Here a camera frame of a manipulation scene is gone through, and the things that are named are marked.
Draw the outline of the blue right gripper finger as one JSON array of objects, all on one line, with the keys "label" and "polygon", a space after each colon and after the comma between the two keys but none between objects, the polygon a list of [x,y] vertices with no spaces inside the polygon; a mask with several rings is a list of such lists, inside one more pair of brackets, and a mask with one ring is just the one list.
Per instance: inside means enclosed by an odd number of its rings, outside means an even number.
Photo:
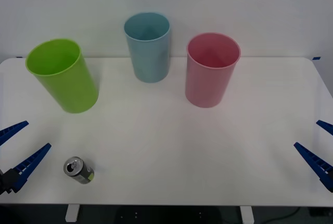
[{"label": "blue right gripper finger", "polygon": [[316,124],[318,126],[320,126],[321,128],[323,128],[324,130],[326,130],[328,133],[330,133],[331,135],[333,135],[333,125],[327,122],[324,122],[322,120],[318,120],[316,122]]},{"label": "blue right gripper finger", "polygon": [[332,193],[332,165],[319,158],[298,142],[294,144],[294,147],[319,177],[320,182]]}]

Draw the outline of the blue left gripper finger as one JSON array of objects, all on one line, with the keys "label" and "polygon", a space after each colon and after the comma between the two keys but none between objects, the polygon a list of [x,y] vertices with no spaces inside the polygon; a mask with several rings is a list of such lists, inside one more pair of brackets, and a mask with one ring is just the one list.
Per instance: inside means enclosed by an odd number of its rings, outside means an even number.
[{"label": "blue left gripper finger", "polygon": [[0,131],[0,146],[2,146],[5,142],[7,142],[11,137],[13,137],[16,133],[26,127],[29,123],[27,121],[23,121],[12,125],[8,128],[5,128]]},{"label": "blue left gripper finger", "polygon": [[6,172],[6,192],[17,193],[27,182],[28,177],[32,174],[35,168],[39,165],[47,152],[50,150],[51,144],[47,143],[33,155],[22,161],[17,166],[9,169]]}]

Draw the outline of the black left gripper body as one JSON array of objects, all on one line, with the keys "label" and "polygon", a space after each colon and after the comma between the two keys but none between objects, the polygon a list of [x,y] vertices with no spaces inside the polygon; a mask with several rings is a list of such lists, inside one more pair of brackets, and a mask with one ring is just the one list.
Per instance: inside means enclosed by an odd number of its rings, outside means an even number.
[{"label": "black left gripper body", "polygon": [[0,194],[3,194],[4,192],[10,193],[10,175],[7,173],[3,173],[1,171],[0,175]]}]

